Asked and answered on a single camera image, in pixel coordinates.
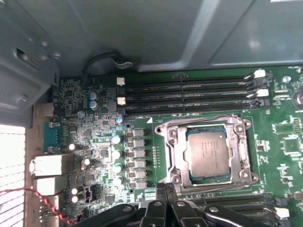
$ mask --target capacitor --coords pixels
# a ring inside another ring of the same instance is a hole
[[[84,159],[84,165],[89,166],[95,163],[94,159],[86,158]]]
[[[82,192],[83,190],[84,190],[83,186],[79,185],[78,187],[73,188],[71,190],[71,193],[72,193],[72,195],[77,195],[78,193]]]
[[[71,143],[68,146],[69,150],[81,150],[82,149],[82,145],[81,144],[77,144],[77,143]]]
[[[99,108],[99,104],[96,101],[92,100],[89,102],[89,107],[92,110],[97,110]]]
[[[121,141],[122,141],[121,136],[115,135],[115,136],[112,137],[112,143],[113,144],[119,144],[119,143],[121,143]]]
[[[121,165],[120,163],[115,164],[115,165],[114,165],[113,171],[114,171],[116,174],[120,173],[120,172],[122,171],[122,165]]]
[[[124,118],[123,117],[116,117],[116,123],[117,124],[123,124]]]
[[[121,151],[120,150],[115,150],[115,151],[112,152],[112,158],[113,158],[113,160],[116,160],[116,159],[118,159],[120,157],[121,157]]]
[[[73,196],[73,197],[71,198],[71,201],[72,201],[73,203],[77,203],[78,201],[83,200],[83,199],[84,199],[84,194],[83,194],[83,193],[79,193],[79,194]]]
[[[90,100],[96,100],[97,99],[97,94],[95,92],[90,92],[89,93],[89,99]]]
[[[123,183],[123,178],[118,176],[113,179],[114,186],[120,186]]]

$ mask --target motherboard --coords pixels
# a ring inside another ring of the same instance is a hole
[[[270,226],[300,226],[301,70],[95,76],[85,87],[61,79],[43,149],[74,154],[64,213],[81,221],[154,200],[156,183],[172,182],[201,209],[216,202]]]

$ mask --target gray metal panel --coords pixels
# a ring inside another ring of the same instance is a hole
[[[19,4],[15,1],[0,3],[0,21],[0,111],[23,114],[55,83],[55,77],[59,78],[59,68],[49,57],[49,46],[41,45],[48,36],[35,33],[39,32],[39,25]],[[18,49],[26,53],[22,54],[23,59]],[[34,67],[24,61],[29,56],[34,59]],[[0,121],[8,122],[5,114],[1,115],[4,118]]]
[[[257,0],[210,60],[217,67],[303,61],[303,1]]]
[[[64,76],[112,49],[142,72],[303,61],[298,0],[17,1],[55,41]]]

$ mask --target red cable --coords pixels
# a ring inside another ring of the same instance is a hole
[[[63,221],[66,221],[67,224],[76,224],[77,222],[76,221],[71,221],[69,220],[68,218],[65,218],[63,217],[63,214],[58,212],[57,209],[55,208],[54,205],[52,205],[49,200],[47,199],[46,196],[43,196],[41,195],[39,192],[37,192],[35,189],[31,189],[31,188],[16,188],[16,189],[7,189],[7,190],[3,190],[3,191],[0,191],[0,194],[5,192],[5,193],[9,193],[9,192],[16,192],[16,191],[25,191],[25,192],[33,192],[35,194],[35,196],[41,198],[44,200],[44,203],[48,206],[51,207],[52,209],[52,212],[54,214],[57,214],[59,216],[59,218]]]

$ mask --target black cable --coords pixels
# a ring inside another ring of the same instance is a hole
[[[100,61],[100,60],[107,59],[107,58],[111,58],[117,63],[123,63],[124,62],[124,59],[123,59],[122,55],[119,54],[118,52],[102,53],[102,54],[98,54],[98,55],[90,58],[86,62],[86,64],[83,67],[83,70],[82,70],[82,75],[81,75],[81,80],[80,80],[80,86],[81,87],[84,87],[87,83],[87,79],[88,79],[88,76],[89,76],[88,70],[89,70],[90,66],[92,64]]]

